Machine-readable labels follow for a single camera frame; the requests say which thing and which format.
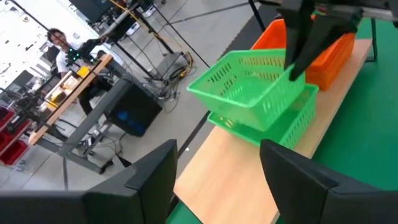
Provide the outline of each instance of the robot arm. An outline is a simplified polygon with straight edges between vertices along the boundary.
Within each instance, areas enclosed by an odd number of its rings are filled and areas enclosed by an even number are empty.
[[[326,15],[312,20],[316,8],[324,9]],[[285,68],[293,65],[292,81],[343,34],[357,32],[363,17],[392,21],[398,27],[397,0],[283,0],[277,10],[285,20]]]

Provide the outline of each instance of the wooden table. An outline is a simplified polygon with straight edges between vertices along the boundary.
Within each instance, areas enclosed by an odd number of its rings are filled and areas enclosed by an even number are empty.
[[[319,92],[316,116],[295,151],[309,158],[314,155],[371,44],[372,40],[356,40],[334,84]],[[259,148],[219,127],[186,166],[174,192],[205,224],[275,223],[279,216],[262,171]]]
[[[34,145],[36,142],[45,134],[45,132],[49,129],[48,126],[53,125],[56,120],[62,115],[63,112],[67,110],[67,108],[75,101],[75,99],[78,98],[80,93],[94,80],[96,74],[99,74],[102,69],[104,69],[105,66],[107,66],[110,61],[112,61],[113,57],[110,54],[106,54],[101,57],[101,60],[98,64],[98,66],[95,67],[95,69],[90,72],[82,81],[80,81],[80,85],[78,85],[73,92],[68,96],[68,98],[62,102],[61,105],[58,106],[57,110],[55,110],[51,116],[48,118],[46,125],[42,126],[38,131],[32,132],[29,136],[29,144]],[[63,83],[66,80],[62,79],[59,81],[59,83]]]

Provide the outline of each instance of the white shirt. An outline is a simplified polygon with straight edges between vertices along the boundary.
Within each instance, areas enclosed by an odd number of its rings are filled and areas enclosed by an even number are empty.
[[[77,50],[80,48],[81,45],[83,45],[83,43],[78,44],[78,43],[69,42],[69,45],[73,49]],[[82,59],[78,59],[72,66],[67,66],[68,63],[67,53],[62,50],[58,53],[56,61],[57,61],[58,72],[69,72],[69,70],[72,70],[76,73],[77,71],[79,71],[80,66],[85,65],[85,62]]]

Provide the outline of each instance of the green plastic basket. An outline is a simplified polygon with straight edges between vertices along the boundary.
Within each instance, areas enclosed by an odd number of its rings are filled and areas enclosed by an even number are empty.
[[[221,58],[187,88],[212,112],[265,131],[302,92],[289,81],[285,49],[238,50]]]
[[[256,146],[260,146],[261,140],[270,139],[293,149],[315,116],[317,92],[317,86],[305,85],[297,99],[267,131],[258,131],[214,112],[209,115],[208,121]]]

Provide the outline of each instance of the floor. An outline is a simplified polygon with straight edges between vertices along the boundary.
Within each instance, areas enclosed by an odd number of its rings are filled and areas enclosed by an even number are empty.
[[[211,65],[216,62],[243,25],[247,23],[248,19],[252,16],[252,11],[248,5],[245,5],[205,16],[195,16],[244,2],[246,1],[169,0],[163,6],[159,4],[159,9],[171,23],[176,22],[174,23],[174,27],[181,36],[198,52],[206,63]],[[159,13],[156,12],[148,18],[148,21],[174,51],[189,50],[188,46],[184,44],[181,38],[169,26],[164,26],[165,21]],[[150,70],[152,68],[151,64],[159,64],[162,52],[166,52],[166,50],[159,47],[159,44],[152,35],[141,28],[131,36],[131,39],[134,43],[126,39],[122,41],[121,45],[137,58],[143,66]],[[135,76],[139,78],[145,77],[123,53],[116,48],[113,48],[113,50],[124,59],[126,67],[129,67]],[[179,85],[178,91],[180,94],[176,107],[173,109],[177,101],[166,102],[165,109],[158,115],[144,137],[137,138],[129,135],[123,137],[121,141],[123,158],[134,162],[168,139],[177,139],[180,146],[203,117],[206,108],[186,90],[186,87],[204,72],[207,66],[195,54],[192,55],[196,70],[195,73],[184,79]],[[70,108],[68,113],[63,116],[63,119],[73,124],[78,124],[83,118],[83,112],[78,105]],[[68,126],[64,124],[61,126],[66,129],[66,133],[70,132]],[[212,127],[210,124],[205,124],[189,145],[188,152],[179,160],[178,174],[181,173],[185,165],[195,154]],[[105,140],[105,143],[102,143],[96,150],[104,152],[109,157],[112,156],[113,151],[120,148],[118,140],[122,134],[122,130],[112,127],[109,130],[108,137],[113,141]],[[25,161],[24,170],[0,169],[0,189],[64,189],[62,158],[60,156],[34,146],[29,155],[26,155]],[[68,162],[68,186],[70,190],[85,190],[106,180],[118,171],[118,169],[110,167],[105,174],[99,175],[73,162]]]

